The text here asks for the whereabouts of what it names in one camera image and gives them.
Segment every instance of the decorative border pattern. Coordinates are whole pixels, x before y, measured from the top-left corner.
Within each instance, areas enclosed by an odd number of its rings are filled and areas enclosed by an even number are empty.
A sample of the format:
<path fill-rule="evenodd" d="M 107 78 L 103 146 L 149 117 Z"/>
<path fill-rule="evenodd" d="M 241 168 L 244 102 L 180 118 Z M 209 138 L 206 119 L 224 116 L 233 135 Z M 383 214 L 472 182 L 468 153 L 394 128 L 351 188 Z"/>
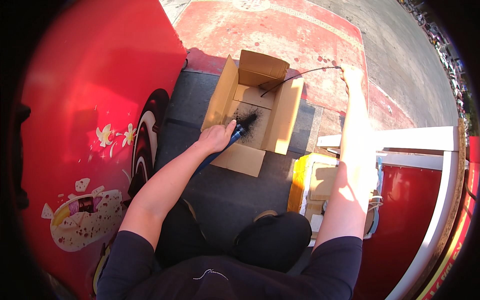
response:
<path fill-rule="evenodd" d="M 208 2 L 208 1 L 214 1 L 214 2 L 233 2 L 233 0 L 192 0 L 191 2 Z M 328 31 L 330 31 L 331 33 L 339 36 L 340 38 L 342 38 L 343 40 L 351 43 L 354 47 L 357 47 L 358 49 L 360 49 L 360 51 L 364 51 L 364 48 L 363 48 L 363 44 L 361 44 L 360 42 L 358 42 L 356 39 L 352 38 L 351 36 L 347 35 L 345 32 L 331 26 L 330 24 L 327 24 L 323 21 L 320 21 L 318 19 L 315 19 L 305 13 L 302 13 L 302 12 L 299 12 L 299 11 L 296 11 L 296 10 L 293 10 L 291 8 L 288 8 L 288 7 L 284 7 L 284 6 L 280 6 L 280 5 L 277 5 L 277 4 L 271 4 L 270 3 L 270 9 L 274 10 L 274 11 L 277 11 L 277 12 L 283 12 L 283 13 L 287 13 L 289 15 L 292 15 L 292 16 L 295 16 L 297 18 L 301 18 L 305 21 L 308 21 L 310 23 L 313 23 L 315 25 L 318 25 L 320 26 L 321 28 L 324 28 Z"/>

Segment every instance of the blue tube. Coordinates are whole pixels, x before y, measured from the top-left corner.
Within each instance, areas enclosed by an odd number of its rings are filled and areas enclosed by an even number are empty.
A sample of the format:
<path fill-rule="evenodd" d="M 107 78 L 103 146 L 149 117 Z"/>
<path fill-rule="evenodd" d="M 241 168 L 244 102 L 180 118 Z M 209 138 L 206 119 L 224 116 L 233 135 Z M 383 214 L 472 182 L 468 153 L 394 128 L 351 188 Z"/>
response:
<path fill-rule="evenodd" d="M 237 124 L 235 131 L 232 133 L 232 136 L 230 137 L 230 142 L 228 143 L 228 145 L 222 151 L 216 152 L 207 156 L 207 158 L 198 166 L 197 170 L 195 170 L 192 177 L 200 173 L 201 170 L 203 170 L 206 166 L 208 166 L 215 158 L 217 158 L 220 154 L 222 154 L 228 147 L 232 146 L 234 142 L 238 141 L 238 139 L 241 138 L 241 136 L 244 134 L 245 134 L 245 130 L 242 128 L 240 124 Z"/>

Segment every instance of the hand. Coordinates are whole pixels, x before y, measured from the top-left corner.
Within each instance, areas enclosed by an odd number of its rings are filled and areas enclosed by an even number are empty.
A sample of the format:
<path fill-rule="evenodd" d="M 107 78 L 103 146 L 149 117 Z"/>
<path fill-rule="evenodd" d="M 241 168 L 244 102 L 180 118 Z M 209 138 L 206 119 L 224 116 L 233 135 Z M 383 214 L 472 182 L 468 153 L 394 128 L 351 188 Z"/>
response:
<path fill-rule="evenodd" d="M 230 142 L 235 126 L 237 126 L 237 121 L 232 120 L 226 128 L 224 125 L 214 125 L 207 128 L 200 134 L 198 143 L 207 149 L 209 155 L 220 152 Z"/>
<path fill-rule="evenodd" d="M 340 78 L 345 81 L 347 87 L 345 90 L 347 94 L 350 89 L 361 90 L 361 85 L 363 83 L 363 72 L 357 67 L 347 65 L 346 63 L 341 64 L 342 70 L 340 71 Z"/>

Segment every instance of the person's left arm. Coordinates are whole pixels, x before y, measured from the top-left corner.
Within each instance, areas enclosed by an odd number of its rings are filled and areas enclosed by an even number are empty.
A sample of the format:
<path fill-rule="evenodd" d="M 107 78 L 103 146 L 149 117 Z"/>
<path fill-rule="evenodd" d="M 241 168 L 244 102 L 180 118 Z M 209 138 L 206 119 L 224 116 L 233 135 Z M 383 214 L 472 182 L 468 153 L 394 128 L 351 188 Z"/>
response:
<path fill-rule="evenodd" d="M 215 125 L 204 130 L 197 142 L 152 176 L 130 203 L 119 232 L 126 230 L 138 234 L 155 251 L 167 213 L 201 162 L 227 146 L 235 126 L 233 120 L 227 127 Z"/>

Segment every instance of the black shirt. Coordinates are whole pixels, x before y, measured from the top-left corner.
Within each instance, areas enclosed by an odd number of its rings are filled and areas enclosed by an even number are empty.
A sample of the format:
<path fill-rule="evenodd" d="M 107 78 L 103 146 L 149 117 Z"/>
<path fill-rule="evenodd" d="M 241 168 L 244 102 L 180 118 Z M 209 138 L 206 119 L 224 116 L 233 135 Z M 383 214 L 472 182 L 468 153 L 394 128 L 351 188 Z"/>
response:
<path fill-rule="evenodd" d="M 154 250 L 120 231 L 98 283 L 97 299 L 350 299 L 362 240 L 324 242 L 298 276 L 243 264 L 228 256 L 195 257 L 153 272 Z"/>

